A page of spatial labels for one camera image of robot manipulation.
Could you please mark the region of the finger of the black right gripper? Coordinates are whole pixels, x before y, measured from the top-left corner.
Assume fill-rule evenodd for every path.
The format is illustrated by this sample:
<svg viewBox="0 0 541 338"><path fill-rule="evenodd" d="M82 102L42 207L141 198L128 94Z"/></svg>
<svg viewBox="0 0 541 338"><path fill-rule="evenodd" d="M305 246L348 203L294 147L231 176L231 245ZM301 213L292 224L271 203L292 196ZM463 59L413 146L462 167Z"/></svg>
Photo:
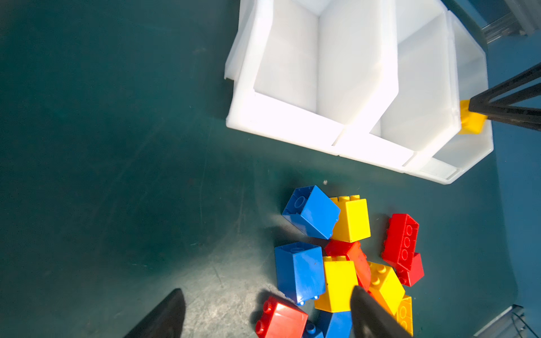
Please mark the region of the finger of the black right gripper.
<svg viewBox="0 0 541 338"><path fill-rule="evenodd" d="M540 108L516 104L540 96L540 83L510 92L540 79L540 63L469 100L468 111L490 120L540 131Z"/></svg>

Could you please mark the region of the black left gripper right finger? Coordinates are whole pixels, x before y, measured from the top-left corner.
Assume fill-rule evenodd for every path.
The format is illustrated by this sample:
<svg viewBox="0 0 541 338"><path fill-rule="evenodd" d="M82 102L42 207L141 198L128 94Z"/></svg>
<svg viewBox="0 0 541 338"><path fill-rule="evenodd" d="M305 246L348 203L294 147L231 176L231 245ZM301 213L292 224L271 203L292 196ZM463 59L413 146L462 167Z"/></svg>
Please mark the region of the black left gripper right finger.
<svg viewBox="0 0 541 338"><path fill-rule="evenodd" d="M355 286L350 300L354 336L407 338L411 335L369 295Z"/></svg>

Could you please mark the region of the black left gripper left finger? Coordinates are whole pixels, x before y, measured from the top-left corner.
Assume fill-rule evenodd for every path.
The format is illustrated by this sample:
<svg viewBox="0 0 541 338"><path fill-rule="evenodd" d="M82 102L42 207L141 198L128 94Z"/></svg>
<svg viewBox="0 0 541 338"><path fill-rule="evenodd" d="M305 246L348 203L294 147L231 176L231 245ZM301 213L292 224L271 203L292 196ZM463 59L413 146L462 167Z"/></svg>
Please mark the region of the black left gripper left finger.
<svg viewBox="0 0 541 338"><path fill-rule="evenodd" d="M125 338L181 337L186 314L183 291L174 289Z"/></svg>

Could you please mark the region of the red lego long brick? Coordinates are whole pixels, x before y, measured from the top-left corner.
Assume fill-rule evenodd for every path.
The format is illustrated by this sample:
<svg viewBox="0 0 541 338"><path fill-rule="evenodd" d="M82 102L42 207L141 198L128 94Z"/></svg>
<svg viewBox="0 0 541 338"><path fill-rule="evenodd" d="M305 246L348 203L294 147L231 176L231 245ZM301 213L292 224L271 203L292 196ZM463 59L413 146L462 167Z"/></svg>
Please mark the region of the red lego long brick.
<svg viewBox="0 0 541 338"><path fill-rule="evenodd" d="M410 215L393 214L386 231L382 259L393 268L410 271L416 250L418 230L419 224Z"/></svg>

